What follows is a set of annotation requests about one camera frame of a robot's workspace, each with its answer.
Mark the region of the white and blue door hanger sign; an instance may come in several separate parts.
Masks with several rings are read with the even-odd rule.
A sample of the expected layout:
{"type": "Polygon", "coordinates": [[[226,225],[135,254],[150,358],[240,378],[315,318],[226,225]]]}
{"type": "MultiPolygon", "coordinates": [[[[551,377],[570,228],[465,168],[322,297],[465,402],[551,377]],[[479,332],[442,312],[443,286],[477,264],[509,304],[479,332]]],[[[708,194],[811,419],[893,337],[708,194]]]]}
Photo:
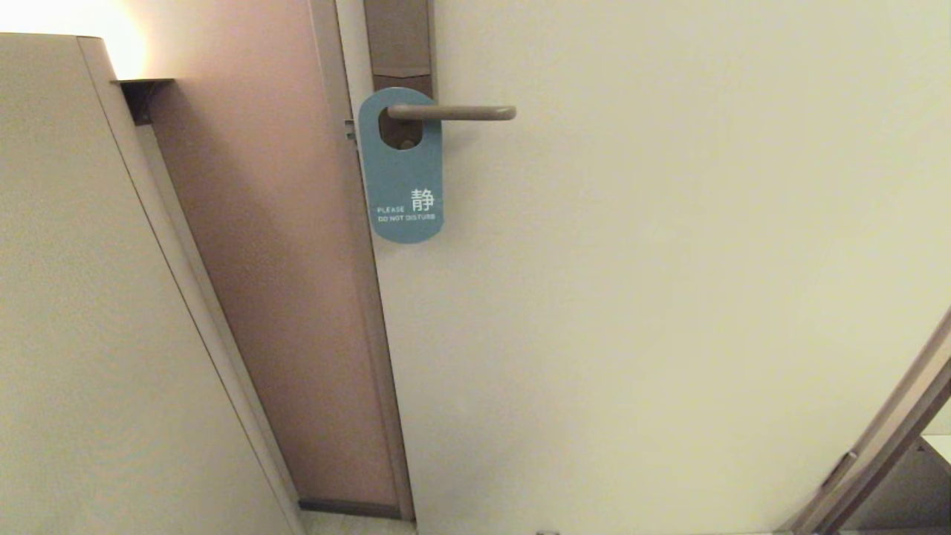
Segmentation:
{"type": "Polygon", "coordinates": [[[380,116],[389,106],[433,102],[414,89],[384,88],[360,106],[357,133],[369,221],[379,237],[397,244],[423,243],[443,227],[442,128],[425,121],[421,141],[398,149],[385,143],[380,116]]]}

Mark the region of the cream white door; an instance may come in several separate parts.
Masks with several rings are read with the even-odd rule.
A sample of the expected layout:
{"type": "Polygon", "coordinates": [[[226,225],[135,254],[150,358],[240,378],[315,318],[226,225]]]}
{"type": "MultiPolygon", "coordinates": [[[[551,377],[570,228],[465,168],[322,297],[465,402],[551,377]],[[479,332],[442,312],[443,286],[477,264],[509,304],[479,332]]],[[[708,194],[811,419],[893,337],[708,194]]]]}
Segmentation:
{"type": "Polygon", "coordinates": [[[951,308],[951,0],[432,0],[419,535],[775,531],[951,308]]]}

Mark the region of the brown metal lock plate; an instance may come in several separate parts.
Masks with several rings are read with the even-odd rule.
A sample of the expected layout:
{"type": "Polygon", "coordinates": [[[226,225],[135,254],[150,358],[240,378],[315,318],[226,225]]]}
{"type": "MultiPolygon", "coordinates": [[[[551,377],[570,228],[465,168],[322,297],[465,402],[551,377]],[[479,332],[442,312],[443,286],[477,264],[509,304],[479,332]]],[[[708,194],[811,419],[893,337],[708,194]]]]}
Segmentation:
{"type": "Polygon", "coordinates": [[[410,88],[434,97],[431,0],[363,0],[374,91],[410,88]]]}

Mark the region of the closet frame hinge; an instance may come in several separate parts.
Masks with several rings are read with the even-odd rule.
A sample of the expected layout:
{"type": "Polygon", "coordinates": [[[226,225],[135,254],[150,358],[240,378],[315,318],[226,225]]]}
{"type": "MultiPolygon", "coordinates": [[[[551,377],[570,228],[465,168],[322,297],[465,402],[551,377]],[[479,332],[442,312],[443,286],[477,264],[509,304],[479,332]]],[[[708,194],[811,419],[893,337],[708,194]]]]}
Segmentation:
{"type": "Polygon", "coordinates": [[[832,470],[828,472],[828,476],[825,477],[825,480],[822,481],[822,484],[819,485],[821,490],[826,490],[826,488],[836,487],[839,484],[839,481],[842,480],[842,477],[850,470],[852,465],[858,458],[858,453],[855,450],[847,450],[845,454],[837,461],[832,470]]]}

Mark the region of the brown closet frame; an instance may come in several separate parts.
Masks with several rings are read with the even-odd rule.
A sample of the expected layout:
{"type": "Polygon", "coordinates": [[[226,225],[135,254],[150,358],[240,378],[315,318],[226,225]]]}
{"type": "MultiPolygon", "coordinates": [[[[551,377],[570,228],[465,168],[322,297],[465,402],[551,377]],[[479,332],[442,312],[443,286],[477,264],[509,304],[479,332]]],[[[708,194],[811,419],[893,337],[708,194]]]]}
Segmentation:
{"type": "Polygon", "coordinates": [[[819,490],[789,522],[792,535],[837,532],[951,399],[951,307],[850,450],[858,458],[836,487],[819,490]]]}

